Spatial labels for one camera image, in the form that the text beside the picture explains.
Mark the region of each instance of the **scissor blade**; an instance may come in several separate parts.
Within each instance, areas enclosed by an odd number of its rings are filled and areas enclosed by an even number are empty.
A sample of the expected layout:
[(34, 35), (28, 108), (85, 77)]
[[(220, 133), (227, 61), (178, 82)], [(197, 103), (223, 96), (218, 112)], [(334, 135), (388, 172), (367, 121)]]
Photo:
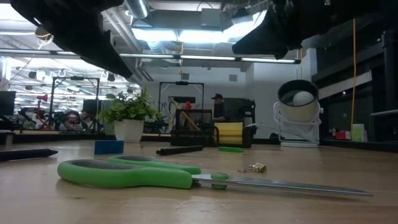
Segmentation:
[(356, 196), (373, 196), (372, 193), (365, 192), (363, 190), (349, 189), (345, 187), (332, 187), (325, 185), (315, 184), (302, 184), (295, 182), (281, 182), (278, 180), (270, 179), (258, 179), (258, 178), (234, 178), (229, 177), (228, 180), (213, 180), (210, 174), (198, 174), (192, 175), (193, 180), (200, 182), (206, 182), (209, 184), (223, 184), (223, 185), (235, 185), (239, 187), (265, 187), (270, 189), (281, 189), (281, 190), (305, 190), (312, 192), (323, 192), (323, 193), (334, 193), (334, 194), (346, 194)]

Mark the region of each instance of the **baseball cap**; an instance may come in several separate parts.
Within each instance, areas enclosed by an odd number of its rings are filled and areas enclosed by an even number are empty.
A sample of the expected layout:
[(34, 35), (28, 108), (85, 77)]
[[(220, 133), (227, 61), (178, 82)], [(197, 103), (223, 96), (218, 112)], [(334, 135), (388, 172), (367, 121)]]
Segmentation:
[(223, 99), (223, 95), (216, 93), (216, 95), (214, 97), (211, 98), (212, 100), (214, 99)]

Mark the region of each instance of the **potted plant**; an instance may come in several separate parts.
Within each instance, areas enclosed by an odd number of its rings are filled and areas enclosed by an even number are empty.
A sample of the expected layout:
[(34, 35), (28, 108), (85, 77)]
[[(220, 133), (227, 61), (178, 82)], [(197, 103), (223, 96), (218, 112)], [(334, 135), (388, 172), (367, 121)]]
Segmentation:
[(144, 130), (144, 120), (160, 117), (160, 114), (149, 106), (150, 96), (146, 87), (140, 95), (133, 98), (129, 98), (123, 92), (117, 96), (107, 94), (106, 98), (113, 100), (114, 105), (108, 110), (102, 110), (96, 118), (105, 120), (109, 124), (114, 123), (117, 140), (139, 142)]

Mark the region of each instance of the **black mesh organizer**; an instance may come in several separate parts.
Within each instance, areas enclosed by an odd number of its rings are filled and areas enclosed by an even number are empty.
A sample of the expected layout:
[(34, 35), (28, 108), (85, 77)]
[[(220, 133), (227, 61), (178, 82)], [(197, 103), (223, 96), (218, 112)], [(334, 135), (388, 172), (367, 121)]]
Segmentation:
[(170, 144), (173, 146), (213, 146), (215, 133), (218, 140), (212, 110), (177, 110)]

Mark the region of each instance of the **desk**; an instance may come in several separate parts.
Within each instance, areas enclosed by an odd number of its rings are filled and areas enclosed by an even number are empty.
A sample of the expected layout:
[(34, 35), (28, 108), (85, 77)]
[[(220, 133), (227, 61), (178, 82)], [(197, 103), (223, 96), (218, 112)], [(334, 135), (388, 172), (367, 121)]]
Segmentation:
[[(155, 156), (166, 142), (126, 144), (125, 154)], [(57, 175), (60, 162), (94, 158), (94, 141), (16, 144), (13, 149), (49, 148), (46, 158), (0, 163), (1, 223), (396, 223), (398, 154), (335, 147), (319, 149), (254, 146), (244, 153), (200, 152), (160, 157), (190, 164), (203, 173), (226, 172), (309, 184), (337, 185), (370, 191), (374, 197), (331, 197), (276, 190), (190, 190), (160, 187), (97, 189), (72, 184)], [(108, 156), (96, 156), (105, 159)], [(266, 174), (236, 169), (260, 162)]]

